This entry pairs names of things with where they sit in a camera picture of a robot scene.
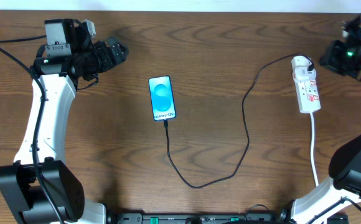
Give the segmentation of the blue Galaxy smartphone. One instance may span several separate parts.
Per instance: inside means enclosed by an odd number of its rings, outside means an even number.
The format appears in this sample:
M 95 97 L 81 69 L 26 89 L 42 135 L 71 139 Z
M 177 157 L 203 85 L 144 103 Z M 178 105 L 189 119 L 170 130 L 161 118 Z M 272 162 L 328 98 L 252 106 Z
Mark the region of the blue Galaxy smartphone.
M 152 114 L 155 121 L 174 119 L 177 116 L 170 76 L 148 80 Z

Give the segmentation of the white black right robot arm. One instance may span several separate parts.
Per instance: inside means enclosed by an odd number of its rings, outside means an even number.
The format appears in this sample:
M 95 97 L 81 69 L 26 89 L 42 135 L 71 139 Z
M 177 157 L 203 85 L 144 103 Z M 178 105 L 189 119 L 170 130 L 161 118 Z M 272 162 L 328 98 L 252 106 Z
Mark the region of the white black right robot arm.
M 320 58 L 320 65 L 361 81 L 361 13 L 343 25 L 344 40 L 335 40 Z M 283 211 L 285 223 L 338 222 L 337 212 L 353 205 L 361 212 L 361 135 L 332 156 L 328 177 L 309 194 Z

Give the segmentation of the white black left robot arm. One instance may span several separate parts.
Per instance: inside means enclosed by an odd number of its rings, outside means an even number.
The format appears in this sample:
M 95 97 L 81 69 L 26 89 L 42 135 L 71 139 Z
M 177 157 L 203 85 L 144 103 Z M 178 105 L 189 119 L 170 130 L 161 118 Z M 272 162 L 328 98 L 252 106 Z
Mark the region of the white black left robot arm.
M 79 79 L 90 86 L 123 63 L 128 48 L 114 37 L 95 41 L 92 21 L 44 22 L 46 44 L 26 67 L 33 98 L 23 142 L 9 166 L 0 167 L 0 191 L 18 223 L 116 223 L 104 204 L 85 197 L 65 163 L 68 115 Z

